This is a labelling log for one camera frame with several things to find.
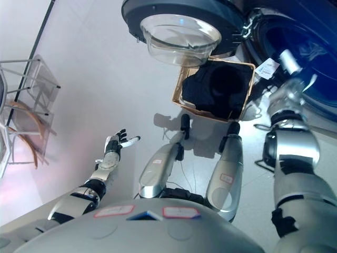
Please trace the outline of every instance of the chair leg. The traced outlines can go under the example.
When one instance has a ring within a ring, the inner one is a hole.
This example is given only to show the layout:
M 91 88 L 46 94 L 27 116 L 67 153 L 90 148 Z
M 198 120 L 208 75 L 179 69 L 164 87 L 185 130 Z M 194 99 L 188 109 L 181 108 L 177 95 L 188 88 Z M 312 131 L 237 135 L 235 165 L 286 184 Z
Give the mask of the chair leg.
M 10 129 L 11 131 L 13 132 L 16 132 L 15 129 L 11 128 L 10 126 L 8 127 L 8 129 Z M 35 165 L 35 169 L 37 169 L 37 154 L 36 154 L 36 151 L 35 151 L 35 148 L 33 147 L 33 145 L 21 134 L 18 134 L 17 135 L 24 143 L 27 144 L 27 146 L 29 147 L 29 149 L 31 150 L 32 152 L 32 155 L 33 155 L 33 159 L 34 159 L 34 165 Z
M 0 63 L 13 63 L 13 62 L 40 62 L 40 59 L 27 59 L 27 60 L 8 60 L 0 61 Z
M 9 108 L 12 108 L 12 109 L 16 109 L 16 110 L 18 110 L 18 111 L 24 111 L 24 112 L 26 112 L 27 110 L 25 110 L 25 109 L 21 109 L 21 108 L 19 108 L 19 107 L 15 107 L 15 106 L 11 106 L 11 105 L 5 105 L 6 107 L 9 107 Z M 29 110 L 30 112 L 32 112 L 32 113 L 35 113 L 35 114 L 41 114 L 41 115 L 44 115 L 44 116 L 49 116 L 49 113 L 46 113 L 46 112 L 36 112 L 36 111 L 31 111 L 31 110 Z
M 38 131 L 40 133 L 40 137 L 41 139 L 43 139 L 44 138 L 44 126 L 41 123 L 41 121 L 38 119 L 38 117 L 33 112 L 31 112 L 27 106 L 25 106 L 22 103 L 12 101 L 10 102 L 10 105 L 23 109 L 28 114 L 28 116 L 30 116 L 35 121 Z
M 46 80 L 40 80 L 40 79 L 34 78 L 34 77 L 30 76 L 30 75 L 22 74 L 20 72 L 17 72 L 17 71 L 14 71 L 14 70 L 10 70 L 10 69 L 7 69 L 5 67 L 0 67 L 0 70 L 6 71 L 6 72 L 9 72 L 9 73 L 12 73 L 12 74 L 16 74 L 16 75 L 22 76 L 22 77 L 27 78 L 27 79 L 34 80 L 35 82 L 45 82 L 45 81 L 47 81 L 48 83 L 54 85 L 56 88 L 58 88 L 58 89 L 61 88 L 61 86 L 59 86 L 58 84 L 53 83 L 52 81 L 47 80 L 47 79 Z
M 24 87 L 22 89 L 17 89 L 17 90 L 12 90 L 12 91 L 7 91 L 7 94 L 18 92 L 18 91 L 24 91 L 24 90 L 29 90 L 31 87 Z

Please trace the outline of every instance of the wire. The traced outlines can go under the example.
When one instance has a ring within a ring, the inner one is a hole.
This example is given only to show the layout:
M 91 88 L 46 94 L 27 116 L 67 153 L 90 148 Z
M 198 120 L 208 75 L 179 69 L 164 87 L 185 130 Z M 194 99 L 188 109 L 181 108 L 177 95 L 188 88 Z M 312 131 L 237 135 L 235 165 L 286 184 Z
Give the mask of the wire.
M 182 187 L 180 184 L 177 184 L 177 183 L 175 183 L 175 182 L 169 182 L 169 181 L 168 181 L 167 183 L 175 184 L 176 186 L 178 186 L 178 187 L 180 187 L 181 189 L 185 190 L 184 187 Z
M 180 161 L 180 165 L 181 165 L 181 170 L 182 170 L 182 172 L 183 172 L 183 174 L 184 174 L 184 177 L 185 177 L 185 179 L 186 179 L 186 182 L 189 184 L 190 189 L 191 189 L 191 192 L 192 192 L 192 186 L 191 186 L 189 180 L 187 179 L 187 176 L 185 175 L 185 171 L 184 171 L 184 168 L 183 168 L 183 163 L 182 163 L 181 161 Z
M 265 170 L 267 170 L 267 171 L 269 171 L 269 172 L 271 172 L 271 173 L 274 173 L 274 170 L 272 170 L 272 169 L 270 169 L 270 168 L 268 168 L 268 167 L 262 165 L 261 162 L 263 162 L 262 159 L 261 159 L 261 160 L 257 160 L 257 161 L 255 161 L 254 163 L 255 163 L 257 166 L 259 166 L 260 168 L 265 169 Z
M 192 165 L 192 169 L 193 169 L 193 177 L 194 177 L 194 193 L 196 194 L 196 180 L 195 180 L 194 165 Z

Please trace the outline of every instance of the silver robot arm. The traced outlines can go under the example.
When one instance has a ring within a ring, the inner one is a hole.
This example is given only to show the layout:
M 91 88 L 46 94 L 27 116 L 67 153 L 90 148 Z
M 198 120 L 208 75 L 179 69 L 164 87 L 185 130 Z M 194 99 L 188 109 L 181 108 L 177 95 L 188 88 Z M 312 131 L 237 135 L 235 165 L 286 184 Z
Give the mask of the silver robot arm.
M 96 168 L 84 185 L 64 196 L 52 209 L 47 220 L 36 220 L 16 230 L 1 234 L 1 253 L 14 252 L 24 243 L 69 220 L 96 209 L 117 176 L 121 148 L 129 147 L 139 136 L 126 139 L 125 129 L 109 136 L 104 147 L 104 158 L 96 160 Z
M 337 198 L 315 175 L 320 151 L 302 114 L 304 83 L 290 79 L 270 96 L 271 131 L 263 159 L 275 168 L 275 251 L 337 252 Z
M 129 147 L 140 139 L 136 136 L 126 139 L 125 129 L 114 136 L 107 137 L 104 158 L 96 160 L 96 168 L 84 185 L 62 198 L 52 209 L 48 220 L 62 224 L 96 209 L 105 193 L 117 176 L 117 167 L 121 159 L 121 148 Z

